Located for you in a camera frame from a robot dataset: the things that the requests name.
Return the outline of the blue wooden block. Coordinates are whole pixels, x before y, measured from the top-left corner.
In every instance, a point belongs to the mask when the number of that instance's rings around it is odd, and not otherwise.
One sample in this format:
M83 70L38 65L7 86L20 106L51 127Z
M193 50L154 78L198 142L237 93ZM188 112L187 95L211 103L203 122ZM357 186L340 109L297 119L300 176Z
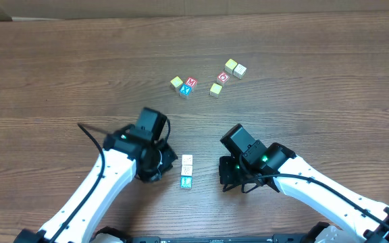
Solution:
M183 189L191 189L192 188L192 177L182 176L180 178L180 187Z

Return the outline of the red edged wooden block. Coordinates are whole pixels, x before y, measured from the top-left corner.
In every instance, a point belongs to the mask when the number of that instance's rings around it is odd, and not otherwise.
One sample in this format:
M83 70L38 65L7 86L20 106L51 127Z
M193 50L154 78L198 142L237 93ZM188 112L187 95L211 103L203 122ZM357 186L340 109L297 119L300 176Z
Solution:
M182 155L182 165L193 165L193 156Z

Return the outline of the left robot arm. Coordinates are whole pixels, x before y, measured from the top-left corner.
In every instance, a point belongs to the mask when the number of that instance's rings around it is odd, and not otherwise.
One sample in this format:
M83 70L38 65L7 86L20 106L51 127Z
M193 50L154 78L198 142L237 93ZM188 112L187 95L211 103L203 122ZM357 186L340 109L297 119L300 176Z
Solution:
M93 140L99 156L67 203L40 230L23 229L16 242L89 242L116 196L137 178L162 179L178 158L161 137L170 128L166 115L143 108L135 124L108 133L102 144Z

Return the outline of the green edged wooden block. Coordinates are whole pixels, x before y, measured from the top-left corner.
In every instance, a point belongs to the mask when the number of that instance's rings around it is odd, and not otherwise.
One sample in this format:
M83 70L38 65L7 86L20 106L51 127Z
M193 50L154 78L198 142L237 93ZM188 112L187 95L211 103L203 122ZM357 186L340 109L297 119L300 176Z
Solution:
M182 165L181 166L181 176L192 177L193 166L192 165Z

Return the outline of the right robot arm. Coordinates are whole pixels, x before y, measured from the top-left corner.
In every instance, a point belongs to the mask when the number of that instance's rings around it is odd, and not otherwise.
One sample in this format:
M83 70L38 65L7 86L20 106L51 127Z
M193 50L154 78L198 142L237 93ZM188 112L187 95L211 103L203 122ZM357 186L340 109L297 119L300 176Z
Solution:
M219 178L227 192L250 184L269 186L295 198L328 219L301 237L301 242L389 243L389 205L349 190L318 172L294 151L277 142L265 146L241 124L221 143L230 155L219 160Z

